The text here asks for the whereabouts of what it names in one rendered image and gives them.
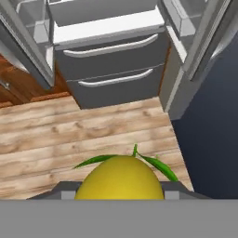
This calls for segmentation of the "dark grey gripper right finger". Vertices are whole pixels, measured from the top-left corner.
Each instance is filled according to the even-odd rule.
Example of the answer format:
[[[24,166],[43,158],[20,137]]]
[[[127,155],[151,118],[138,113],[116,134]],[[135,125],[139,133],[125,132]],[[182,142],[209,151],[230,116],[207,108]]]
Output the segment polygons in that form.
[[[207,199],[207,196],[189,191],[179,181],[162,181],[161,185],[166,200]]]

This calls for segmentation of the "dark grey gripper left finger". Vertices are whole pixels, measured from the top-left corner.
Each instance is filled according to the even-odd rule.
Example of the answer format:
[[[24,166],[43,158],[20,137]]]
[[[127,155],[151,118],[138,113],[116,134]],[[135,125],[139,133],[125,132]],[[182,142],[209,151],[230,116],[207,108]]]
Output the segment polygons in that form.
[[[32,200],[73,200],[81,181],[61,181],[51,191],[32,197]]]

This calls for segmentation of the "yellow lemon with green leaves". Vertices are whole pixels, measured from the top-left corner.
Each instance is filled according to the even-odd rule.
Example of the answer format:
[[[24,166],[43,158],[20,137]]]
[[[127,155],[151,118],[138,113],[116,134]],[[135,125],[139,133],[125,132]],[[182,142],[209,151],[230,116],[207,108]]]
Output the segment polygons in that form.
[[[158,169],[170,181],[178,181],[171,168],[158,158],[138,152],[134,146],[131,155],[98,155],[76,165],[100,163],[84,179],[76,191],[75,200],[164,200],[162,185],[152,169],[138,156]]]

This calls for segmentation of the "grey fridge drawer front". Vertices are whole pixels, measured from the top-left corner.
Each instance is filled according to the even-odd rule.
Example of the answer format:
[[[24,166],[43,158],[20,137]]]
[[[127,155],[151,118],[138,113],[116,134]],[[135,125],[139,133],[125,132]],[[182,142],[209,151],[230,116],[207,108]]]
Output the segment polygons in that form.
[[[153,69],[150,75],[126,83],[98,87],[86,87],[78,84],[79,81],[99,82],[135,75],[144,73],[149,69]],[[81,109],[95,109],[156,97],[158,95],[163,69],[164,65],[160,64],[131,72],[70,80],[67,82],[67,85]]]
[[[157,34],[158,38],[147,46],[87,58],[68,57],[63,54],[63,51],[79,51],[105,46],[116,46],[143,40],[152,36],[152,34],[91,46],[57,49],[55,55],[59,70],[66,80],[78,80],[125,73],[164,64],[169,39],[165,32]]]

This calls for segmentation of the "grey fridge door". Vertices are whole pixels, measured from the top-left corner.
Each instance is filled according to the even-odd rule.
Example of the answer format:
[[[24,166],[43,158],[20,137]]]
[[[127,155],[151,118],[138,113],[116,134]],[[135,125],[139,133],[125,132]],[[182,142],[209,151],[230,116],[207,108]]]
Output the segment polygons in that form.
[[[159,9],[171,41],[159,99],[178,120],[238,33],[238,0],[160,0]]]
[[[0,42],[44,90],[55,85],[53,32],[48,0],[0,0]]]

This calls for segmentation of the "white fridge shelf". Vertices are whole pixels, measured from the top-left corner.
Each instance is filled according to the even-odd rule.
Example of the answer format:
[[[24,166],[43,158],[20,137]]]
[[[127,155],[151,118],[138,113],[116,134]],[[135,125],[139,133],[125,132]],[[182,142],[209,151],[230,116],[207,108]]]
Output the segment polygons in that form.
[[[54,24],[55,45],[81,43],[104,37],[136,37],[157,33],[164,28],[165,21],[158,8],[151,11],[94,20],[73,25]]]

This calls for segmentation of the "brown wooden cupboard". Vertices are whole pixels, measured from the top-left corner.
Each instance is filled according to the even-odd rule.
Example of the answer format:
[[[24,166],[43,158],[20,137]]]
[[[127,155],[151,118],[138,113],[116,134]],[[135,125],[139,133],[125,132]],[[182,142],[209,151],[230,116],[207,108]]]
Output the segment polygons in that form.
[[[13,66],[0,55],[0,80],[0,108],[71,95],[58,65],[55,65],[55,85],[45,90],[30,74]]]

